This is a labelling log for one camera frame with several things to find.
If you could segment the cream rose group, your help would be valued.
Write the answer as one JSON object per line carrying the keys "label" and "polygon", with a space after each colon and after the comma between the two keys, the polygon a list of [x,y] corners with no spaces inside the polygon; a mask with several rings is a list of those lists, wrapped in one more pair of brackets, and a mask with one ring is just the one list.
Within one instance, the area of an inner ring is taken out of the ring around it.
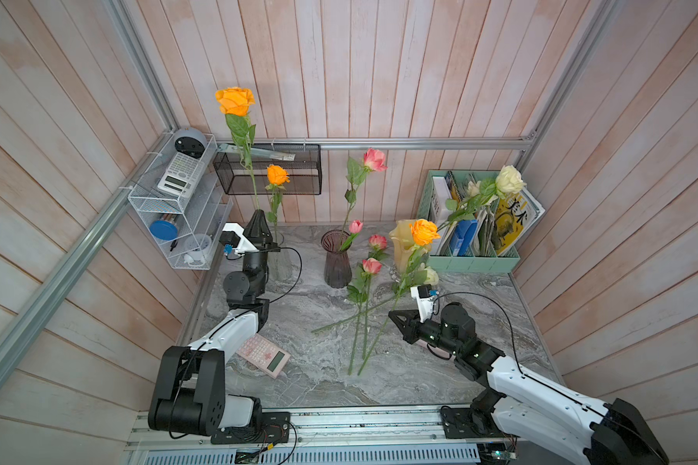
{"label": "cream rose group", "polygon": [[436,286],[439,282],[439,275],[432,267],[426,267],[424,269],[425,278],[424,284],[430,286]]}
{"label": "cream rose group", "polygon": [[[511,194],[520,193],[527,186],[523,181],[521,173],[511,165],[503,167],[495,178],[485,178],[479,182],[485,199],[485,203],[479,212],[491,210],[494,203],[507,198]],[[458,223],[450,224],[446,222],[445,226],[450,228]]]}
{"label": "cream rose group", "polygon": [[479,181],[470,180],[465,191],[458,189],[457,193],[457,198],[446,201],[446,207],[451,210],[447,218],[450,224],[473,220],[485,203]]}

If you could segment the orange rose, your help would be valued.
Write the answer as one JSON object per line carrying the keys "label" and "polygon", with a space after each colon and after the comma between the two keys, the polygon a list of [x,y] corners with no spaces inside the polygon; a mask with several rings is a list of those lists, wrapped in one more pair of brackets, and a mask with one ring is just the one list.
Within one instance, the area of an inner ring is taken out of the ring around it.
{"label": "orange rose", "polygon": [[286,191],[284,185],[289,183],[289,174],[279,165],[269,165],[267,168],[269,185],[267,190],[270,197],[270,211],[267,214],[268,220],[273,227],[273,233],[278,232],[278,211],[282,204],[283,194]]}
{"label": "orange rose", "polygon": [[432,242],[440,239],[436,224],[425,220],[402,220],[390,232],[390,238],[386,236],[372,236],[368,240],[370,251],[368,257],[359,265],[359,276],[353,284],[353,291],[357,292],[358,314],[355,319],[355,332],[353,338],[352,358],[354,362],[358,342],[362,342],[362,364],[359,368],[361,374],[371,358],[371,353],[379,336],[372,343],[368,342],[368,315],[372,312],[368,300],[370,299],[372,279],[383,269],[382,260],[388,256],[388,241],[393,247],[393,265],[397,273],[397,282],[393,284],[393,296],[384,300],[381,304],[391,302],[392,309],[397,309],[399,301],[411,293],[411,290],[423,285],[434,286],[438,283],[438,275],[434,269],[427,266],[428,255],[432,250]]}
{"label": "orange rose", "polygon": [[215,93],[215,100],[219,104],[220,111],[225,115],[231,139],[238,147],[240,164],[246,169],[250,178],[254,208],[259,210],[261,205],[252,160],[252,147],[256,136],[256,125],[250,119],[250,108],[255,104],[253,92],[248,88],[240,87],[220,89]]}

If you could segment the pink tulip bud flower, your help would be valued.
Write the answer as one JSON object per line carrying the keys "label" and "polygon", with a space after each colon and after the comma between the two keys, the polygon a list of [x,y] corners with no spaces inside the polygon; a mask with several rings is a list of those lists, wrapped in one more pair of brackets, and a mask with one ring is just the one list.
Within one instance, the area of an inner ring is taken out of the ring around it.
{"label": "pink tulip bud flower", "polygon": [[360,232],[362,232],[363,227],[364,224],[359,220],[355,220],[350,224],[349,236],[347,236],[346,240],[341,244],[341,247],[339,249],[340,252],[344,252],[351,247],[353,241],[360,234]]}

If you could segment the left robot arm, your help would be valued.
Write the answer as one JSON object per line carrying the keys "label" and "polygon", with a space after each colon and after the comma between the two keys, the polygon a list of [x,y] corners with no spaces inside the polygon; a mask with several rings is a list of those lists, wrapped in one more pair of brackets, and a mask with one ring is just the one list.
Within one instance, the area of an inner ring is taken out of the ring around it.
{"label": "left robot arm", "polygon": [[147,424],[172,439],[219,433],[246,439],[263,432],[260,400],[226,393],[225,368],[267,323],[268,255],[279,247],[261,209],[245,227],[225,224],[220,243],[242,257],[242,269],[223,282],[229,312],[215,329],[187,346],[170,347],[160,360]]}

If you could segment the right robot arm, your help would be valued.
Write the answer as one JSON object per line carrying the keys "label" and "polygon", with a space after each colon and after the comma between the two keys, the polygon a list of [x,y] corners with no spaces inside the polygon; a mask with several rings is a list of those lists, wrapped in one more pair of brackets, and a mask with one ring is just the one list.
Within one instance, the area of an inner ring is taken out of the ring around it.
{"label": "right robot arm", "polygon": [[667,453],[631,403],[605,402],[547,379],[480,339],[457,302],[439,321],[418,310],[392,310],[409,344],[423,341],[449,354],[467,380],[483,387],[461,420],[477,436],[523,438],[573,464],[666,464]]}

